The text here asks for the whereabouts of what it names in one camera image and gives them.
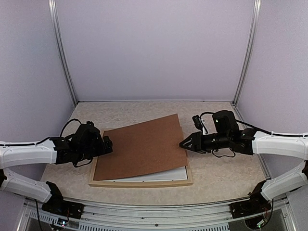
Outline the brown hardboard backing panel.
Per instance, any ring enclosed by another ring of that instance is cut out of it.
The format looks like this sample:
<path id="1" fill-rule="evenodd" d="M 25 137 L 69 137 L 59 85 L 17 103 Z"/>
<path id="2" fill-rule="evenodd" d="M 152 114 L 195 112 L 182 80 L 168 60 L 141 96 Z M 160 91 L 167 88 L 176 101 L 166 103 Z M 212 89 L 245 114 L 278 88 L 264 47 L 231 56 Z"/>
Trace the brown hardboard backing panel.
<path id="1" fill-rule="evenodd" d="M 93 179 L 117 180 L 187 166 L 186 151 L 179 147 L 183 132 L 177 114 L 105 130 L 113 151 L 97 159 Z"/>

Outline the light wooden picture frame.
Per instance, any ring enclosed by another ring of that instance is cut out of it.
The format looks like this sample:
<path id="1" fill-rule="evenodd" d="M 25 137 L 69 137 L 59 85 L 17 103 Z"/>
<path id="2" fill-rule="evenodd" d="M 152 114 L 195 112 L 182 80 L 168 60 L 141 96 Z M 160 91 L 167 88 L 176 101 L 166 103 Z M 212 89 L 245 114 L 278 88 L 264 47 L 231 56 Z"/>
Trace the light wooden picture frame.
<path id="1" fill-rule="evenodd" d="M 187 179 L 185 180 L 139 180 L 139 181 L 124 181 L 124 180 L 94 180 L 94 173 L 97 166 L 98 158 L 95 157 L 92 162 L 90 176 L 89 176 L 89 186 L 99 187 L 99 188 L 165 188 L 165 187 L 182 187 L 191 186 L 193 184 L 193 177 L 190 167 L 190 162 L 188 158 L 187 151 L 187 166 L 185 167 L 185 173 Z"/>

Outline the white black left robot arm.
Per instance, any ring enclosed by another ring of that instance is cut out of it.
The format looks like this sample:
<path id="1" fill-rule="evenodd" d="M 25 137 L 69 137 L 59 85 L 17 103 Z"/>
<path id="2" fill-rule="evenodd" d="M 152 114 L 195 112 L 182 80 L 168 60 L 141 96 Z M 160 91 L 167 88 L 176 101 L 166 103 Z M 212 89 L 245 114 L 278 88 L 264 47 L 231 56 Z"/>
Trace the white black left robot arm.
<path id="1" fill-rule="evenodd" d="M 48 204 L 57 214 L 67 210 L 67 202 L 52 182 L 41 182 L 11 171 L 12 167 L 71 163 L 80 167 L 80 162 L 110 154 L 113 143 L 88 121 L 80 124 L 76 132 L 66 137 L 50 137 L 33 143 L 0 143 L 0 189 Z"/>

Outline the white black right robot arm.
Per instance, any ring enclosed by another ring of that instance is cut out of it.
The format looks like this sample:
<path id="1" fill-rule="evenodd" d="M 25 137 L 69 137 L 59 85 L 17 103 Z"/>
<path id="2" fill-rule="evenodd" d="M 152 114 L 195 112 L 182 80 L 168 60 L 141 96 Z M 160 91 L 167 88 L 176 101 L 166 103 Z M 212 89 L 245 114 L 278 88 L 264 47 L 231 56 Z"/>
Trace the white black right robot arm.
<path id="1" fill-rule="evenodd" d="M 230 149 L 234 153 L 263 157 L 272 178 L 258 183 L 251 192 L 246 209 L 252 214 L 274 197 L 308 183 L 307 133 L 265 133 L 253 128 L 207 135 L 195 132 L 181 141 L 179 146 L 200 154 Z"/>

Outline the aluminium front rail base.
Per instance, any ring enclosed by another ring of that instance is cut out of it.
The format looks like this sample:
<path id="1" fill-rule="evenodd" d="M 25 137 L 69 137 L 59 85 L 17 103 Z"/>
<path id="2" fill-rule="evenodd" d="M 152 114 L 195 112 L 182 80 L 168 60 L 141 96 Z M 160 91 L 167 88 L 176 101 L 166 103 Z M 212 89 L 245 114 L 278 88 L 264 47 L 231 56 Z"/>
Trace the aluminium front rail base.
<path id="1" fill-rule="evenodd" d="M 247 223 L 261 215 L 270 220 L 262 231 L 296 231 L 294 215 L 286 196 L 274 201 L 273 209 L 233 218 L 231 201 L 195 205 L 120 205 L 80 200 L 80 219 L 42 211 L 27 199 L 17 222 L 17 231 L 247 231 Z"/>

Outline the aluminium enclosure post right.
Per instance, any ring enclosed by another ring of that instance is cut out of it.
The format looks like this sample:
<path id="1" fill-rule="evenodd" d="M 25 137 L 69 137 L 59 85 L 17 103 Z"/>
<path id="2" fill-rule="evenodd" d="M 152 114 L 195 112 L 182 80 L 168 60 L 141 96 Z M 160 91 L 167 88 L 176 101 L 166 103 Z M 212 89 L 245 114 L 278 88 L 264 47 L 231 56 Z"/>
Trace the aluminium enclosure post right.
<path id="1" fill-rule="evenodd" d="M 240 79 L 235 91 L 235 95 L 232 101 L 232 104 L 234 107 L 237 107 L 241 94 L 244 89 L 244 83 L 247 78 L 247 72 L 249 69 L 251 57 L 253 54 L 253 48 L 254 48 L 254 43 L 255 43 L 255 38 L 257 34 L 257 27 L 258 27 L 258 22 L 259 22 L 259 16 L 260 16 L 260 10 L 261 10 L 261 0 L 255 0 L 254 1 L 254 7 L 253 7 L 253 14 L 252 14 L 252 21 L 250 25 L 250 31 L 249 31 L 249 36 L 248 36 L 248 43 L 246 46 L 246 51 L 244 55 L 244 62 L 242 65 L 241 73 L 240 73 Z"/>

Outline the aluminium enclosure post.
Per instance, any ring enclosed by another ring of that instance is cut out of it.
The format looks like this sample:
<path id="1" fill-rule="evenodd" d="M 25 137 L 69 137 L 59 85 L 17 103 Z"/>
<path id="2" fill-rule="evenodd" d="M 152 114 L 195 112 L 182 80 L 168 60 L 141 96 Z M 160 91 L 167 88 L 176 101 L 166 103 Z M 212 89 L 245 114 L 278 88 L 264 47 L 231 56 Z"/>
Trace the aluminium enclosure post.
<path id="1" fill-rule="evenodd" d="M 49 6 L 49 11 L 50 11 L 50 16 L 51 16 L 52 27 L 53 27 L 53 31 L 55 35 L 55 40 L 57 44 L 58 55 L 59 55 L 61 67 L 64 73 L 64 79 L 66 81 L 72 103 L 74 107 L 76 107 L 79 101 L 78 101 L 77 93 L 76 93 L 76 90 L 75 90 L 75 87 L 74 87 L 74 84 L 73 84 L 73 81 L 70 75 L 70 71 L 69 71 L 69 67 L 68 67 L 68 63 L 67 63 L 67 59 L 66 59 L 66 55 L 64 51 L 64 45 L 62 41 L 60 23 L 59 23 L 57 7 L 56 7 L 56 1 L 48 0 L 48 6 Z"/>
<path id="2" fill-rule="evenodd" d="M 246 46 L 246 51 L 244 55 L 244 62 L 242 65 L 241 73 L 240 73 L 240 79 L 235 91 L 235 95 L 232 101 L 232 104 L 234 107 L 237 107 L 241 94 L 244 89 L 244 83 L 247 78 L 247 72 L 249 69 L 251 57 L 253 54 L 253 48 L 254 48 L 254 43 L 255 43 L 255 38 L 257 34 L 257 27 L 258 27 L 258 22 L 259 22 L 259 16 L 260 16 L 260 10 L 261 10 L 261 0 L 255 0 L 254 1 L 254 7 L 253 7 L 253 14 L 252 14 L 252 21 L 250 25 L 250 31 L 249 31 L 249 36 L 248 36 L 248 43 Z"/>

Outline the aluminium enclosure post left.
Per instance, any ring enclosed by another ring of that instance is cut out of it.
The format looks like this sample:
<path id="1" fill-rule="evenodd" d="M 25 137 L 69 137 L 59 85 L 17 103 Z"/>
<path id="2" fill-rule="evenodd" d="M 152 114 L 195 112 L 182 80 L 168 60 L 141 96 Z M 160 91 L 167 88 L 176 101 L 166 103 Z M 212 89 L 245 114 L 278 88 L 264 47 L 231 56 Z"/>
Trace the aluminium enclosure post left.
<path id="1" fill-rule="evenodd" d="M 59 23 L 57 7 L 56 7 L 56 1 L 48 0 L 48 6 L 49 6 L 49 11 L 50 11 L 50 16 L 51 16 L 52 27 L 53 27 L 53 31 L 55 35 L 55 40 L 57 44 L 58 55 L 59 55 L 61 67 L 64 73 L 64 79 L 66 81 L 72 103 L 74 107 L 76 107 L 79 101 L 78 101 L 77 93 L 76 93 L 76 90 L 75 90 L 75 87 L 74 87 L 74 84 L 73 84 L 73 81 L 70 75 L 70 71 L 69 71 L 69 67 L 68 67 L 68 63 L 67 63 L 67 59 L 66 59 L 66 55 L 64 51 L 64 45 L 62 41 L 60 23 Z"/>

